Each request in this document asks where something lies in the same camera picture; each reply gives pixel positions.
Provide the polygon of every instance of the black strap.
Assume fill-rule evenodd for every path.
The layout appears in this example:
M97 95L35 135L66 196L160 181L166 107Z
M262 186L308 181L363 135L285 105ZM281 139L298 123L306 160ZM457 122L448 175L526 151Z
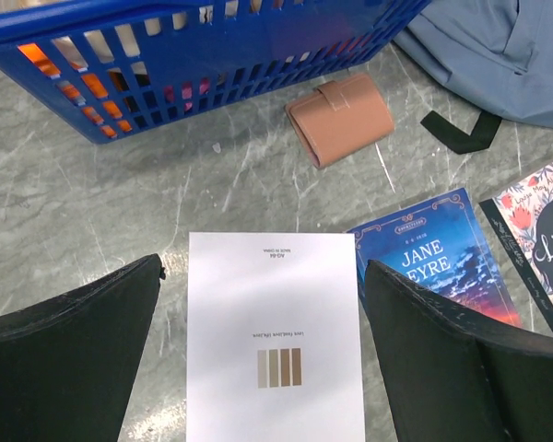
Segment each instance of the black strap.
M470 135L447 122L434 110L424 117L421 124L455 154L464 155L489 149L500 128L501 117L481 111Z

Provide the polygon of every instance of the orange item in basket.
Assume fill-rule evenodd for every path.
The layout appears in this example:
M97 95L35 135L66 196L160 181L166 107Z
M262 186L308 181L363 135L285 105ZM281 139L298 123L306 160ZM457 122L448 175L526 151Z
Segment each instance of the orange item in basket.
M59 76L62 71L58 69L58 67L52 63L52 61L47 58L47 55L41 50L39 46L37 46L35 43L29 43L29 44L23 44L18 46L18 49L29 59L32 61L37 68L43 72L46 76L54 77ZM80 70L80 66L76 64L71 64L74 69L77 71ZM94 94L94 96L97 99L106 99L109 96L109 93L107 92L107 89L102 85L99 78L95 74L84 74L82 75L82 80L84 83L86 83L86 86L88 89L90 89L90 92ZM59 86L60 90L64 93L64 95L75 104L81 103L83 100L82 94L80 94L80 91L77 90L76 87L71 85L68 82L65 82L65 84L62 84ZM123 117L123 113L119 109L119 107L114 103L114 101L105 101L102 103L102 107L113 117L115 120L119 120L121 117ZM95 124L103 124L104 120L102 117L96 112L96 110L92 107L86 107L83 108L82 111L87 116L89 120L94 122ZM131 132L131 124L127 120L122 120L118 122L119 127L123 132ZM113 138L117 133L111 128L111 126L103 126L101 127L101 130L110 138Z

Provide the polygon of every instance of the gray marble floor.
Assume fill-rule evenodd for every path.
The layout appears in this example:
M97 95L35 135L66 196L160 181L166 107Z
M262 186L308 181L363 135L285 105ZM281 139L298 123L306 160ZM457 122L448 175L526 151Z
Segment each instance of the gray marble floor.
M376 80L397 129L324 171L312 167L283 111L322 80L95 146L0 73L0 315L144 254L159 253L168 269L120 440L184 440L189 231L337 232L460 186L477 202L553 159L553 131L511 122L487 152L447 152L420 119L434 109L470 130L478 111L393 46L353 70ZM548 334L477 214L524 327ZM393 441L361 321L368 440Z

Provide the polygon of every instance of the white paper sheet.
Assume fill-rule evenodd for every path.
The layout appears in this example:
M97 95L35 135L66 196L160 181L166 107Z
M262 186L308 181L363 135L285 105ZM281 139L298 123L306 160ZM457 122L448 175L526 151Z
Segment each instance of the white paper sheet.
M187 442L365 440L355 260L349 234L191 234Z

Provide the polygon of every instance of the book cover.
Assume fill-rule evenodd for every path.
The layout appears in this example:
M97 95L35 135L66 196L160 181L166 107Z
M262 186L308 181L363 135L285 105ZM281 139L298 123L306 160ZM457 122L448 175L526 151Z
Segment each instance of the book cover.
M521 325L465 189L350 232L355 235L360 285L369 260L377 260L443 297Z
M364 442L348 234L192 233L186 441Z
M553 331L553 163L481 207Z

